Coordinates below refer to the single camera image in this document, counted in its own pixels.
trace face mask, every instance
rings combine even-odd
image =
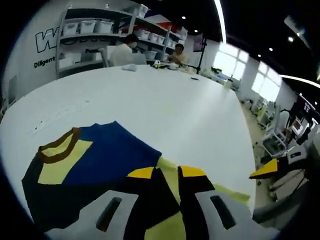
[[[134,49],[134,48],[136,48],[136,47],[137,47],[137,43],[136,43],[136,42],[131,43],[131,48],[132,48],[132,49]]]

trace ceiling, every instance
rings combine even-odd
[[[221,27],[214,0],[136,0],[156,10],[189,34],[204,33],[211,40],[222,40]],[[311,81],[317,79],[320,63],[319,0],[220,0],[227,43],[247,51],[279,74]],[[310,49],[284,23],[290,15],[305,27],[304,37]],[[310,102],[320,103],[320,89],[296,80],[285,79],[291,88]]]

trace light strip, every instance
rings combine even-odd
[[[320,89],[320,85],[313,82],[313,81],[310,81],[310,80],[306,80],[306,79],[303,79],[303,78],[300,78],[300,77],[296,77],[296,76],[288,76],[288,75],[280,75],[280,77],[282,78],[286,78],[286,79],[293,79],[293,80],[297,80],[297,81],[300,81],[300,82],[303,82],[303,83],[306,83],[306,84],[311,84],[312,86],[315,86],[317,88]]]
[[[219,16],[221,34],[222,34],[222,42],[224,44],[226,44],[227,43],[226,26],[225,26],[224,13],[222,12],[220,0],[214,0],[214,4],[215,4],[216,10],[218,12],[218,16]]]

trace window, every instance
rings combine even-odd
[[[251,89],[264,99],[274,102],[279,94],[281,83],[279,74],[261,61]]]
[[[219,51],[215,56],[213,67],[222,70],[224,75],[233,76],[241,80],[245,72],[249,54],[235,46],[220,43]]]

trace white table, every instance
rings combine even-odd
[[[253,212],[256,181],[249,175],[255,160],[236,94],[199,75],[140,65],[137,72],[110,67],[61,78],[7,110],[1,156],[28,214],[21,180],[38,147],[71,127],[114,120],[165,159],[201,168],[213,183],[250,195]]]

